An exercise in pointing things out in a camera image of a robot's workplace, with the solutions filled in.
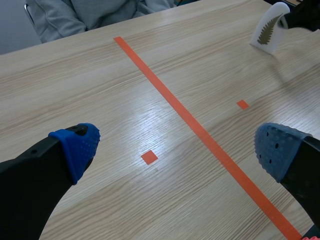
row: orange tape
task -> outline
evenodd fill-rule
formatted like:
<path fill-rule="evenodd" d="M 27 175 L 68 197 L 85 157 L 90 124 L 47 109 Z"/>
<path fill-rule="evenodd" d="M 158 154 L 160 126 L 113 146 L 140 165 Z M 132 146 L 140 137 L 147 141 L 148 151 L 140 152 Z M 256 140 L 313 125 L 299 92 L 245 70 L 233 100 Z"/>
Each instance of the orange tape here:
<path fill-rule="evenodd" d="M 151 150 L 149 150 L 146 153 L 144 153 L 141 157 L 145 161 L 145 163 L 148 164 L 148 165 L 152 164 L 155 160 L 158 159 L 158 157 Z"/>
<path fill-rule="evenodd" d="M 206 145 L 213 155 L 221 162 L 225 169 L 240 184 L 252 200 L 259 206 L 265 215 L 273 222 L 280 232 L 289 240 L 299 240 L 301 235 L 282 215 L 282 213 L 268 200 L 261 190 L 250 180 L 241 168 L 231 159 L 222 147 L 212 138 L 203 126 L 191 115 L 181 102 L 170 92 L 162 81 L 151 71 L 142 59 L 131 49 L 125 40 L 118 36 L 114 38 L 116 43 L 141 70 L 146 78 L 153 84 L 159 93 L 180 115 L 185 123 L 192 129 L 198 138 Z"/>
<path fill-rule="evenodd" d="M 238 104 L 238 106 L 242 108 L 242 110 L 245 110 L 249 107 L 248 103 L 246 103 L 245 100 L 240 100 L 236 104 Z"/>

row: white holder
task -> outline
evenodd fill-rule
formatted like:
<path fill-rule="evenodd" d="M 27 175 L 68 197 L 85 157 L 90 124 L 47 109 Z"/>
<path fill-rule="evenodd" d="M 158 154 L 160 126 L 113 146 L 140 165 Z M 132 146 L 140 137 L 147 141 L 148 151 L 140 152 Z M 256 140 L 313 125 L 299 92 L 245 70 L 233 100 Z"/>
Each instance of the white holder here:
<path fill-rule="evenodd" d="M 285 29 L 278 26 L 279 19 L 290 13 L 290 8 L 283 2 L 272 5 L 256 26 L 250 44 L 272 54 L 278 48 Z"/>

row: gray sweater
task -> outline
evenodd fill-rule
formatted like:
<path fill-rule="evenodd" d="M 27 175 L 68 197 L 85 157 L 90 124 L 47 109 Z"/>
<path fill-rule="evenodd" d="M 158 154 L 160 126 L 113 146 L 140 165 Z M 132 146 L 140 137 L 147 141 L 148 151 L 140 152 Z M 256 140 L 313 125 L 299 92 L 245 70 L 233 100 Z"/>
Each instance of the gray sweater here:
<path fill-rule="evenodd" d="M 174 0 L 26 0 L 40 40 L 74 34 L 173 8 Z"/>

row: wood grain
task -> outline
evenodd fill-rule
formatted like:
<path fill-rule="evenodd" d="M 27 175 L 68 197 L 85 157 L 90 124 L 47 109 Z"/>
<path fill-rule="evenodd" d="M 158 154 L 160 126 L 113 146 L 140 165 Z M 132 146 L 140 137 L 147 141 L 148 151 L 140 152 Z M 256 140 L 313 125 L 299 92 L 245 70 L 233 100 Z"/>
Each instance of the wood grain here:
<path fill-rule="evenodd" d="M 283 236 L 113 41 L 122 36 L 300 233 L 311 220 L 259 165 L 257 126 L 320 138 L 319 33 L 287 31 L 273 56 L 249 45 L 261 0 L 202 0 L 0 56 L 0 153 L 50 131 L 100 128 L 97 155 L 42 240 Z M 236 104 L 244 99 L 250 107 Z M 146 165 L 141 155 L 158 157 Z"/>

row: chair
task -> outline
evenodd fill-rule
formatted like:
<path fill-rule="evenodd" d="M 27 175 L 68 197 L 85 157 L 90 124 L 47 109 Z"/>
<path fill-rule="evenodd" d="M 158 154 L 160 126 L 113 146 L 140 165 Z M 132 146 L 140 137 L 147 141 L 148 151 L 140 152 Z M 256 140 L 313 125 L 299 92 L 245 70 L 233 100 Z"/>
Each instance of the chair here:
<path fill-rule="evenodd" d="M 29 8 L 30 8 L 30 7 L 29 7 L 29 5 L 28 5 L 27 3 L 24 4 L 24 11 L 25 11 L 28 19 L 29 19 L 30 22 L 32 23 L 32 26 L 35 28 L 35 22 L 34 22 L 34 20 L 32 19 L 32 16 L 31 16 L 31 14 L 30 14 L 30 12 L 29 12 Z"/>

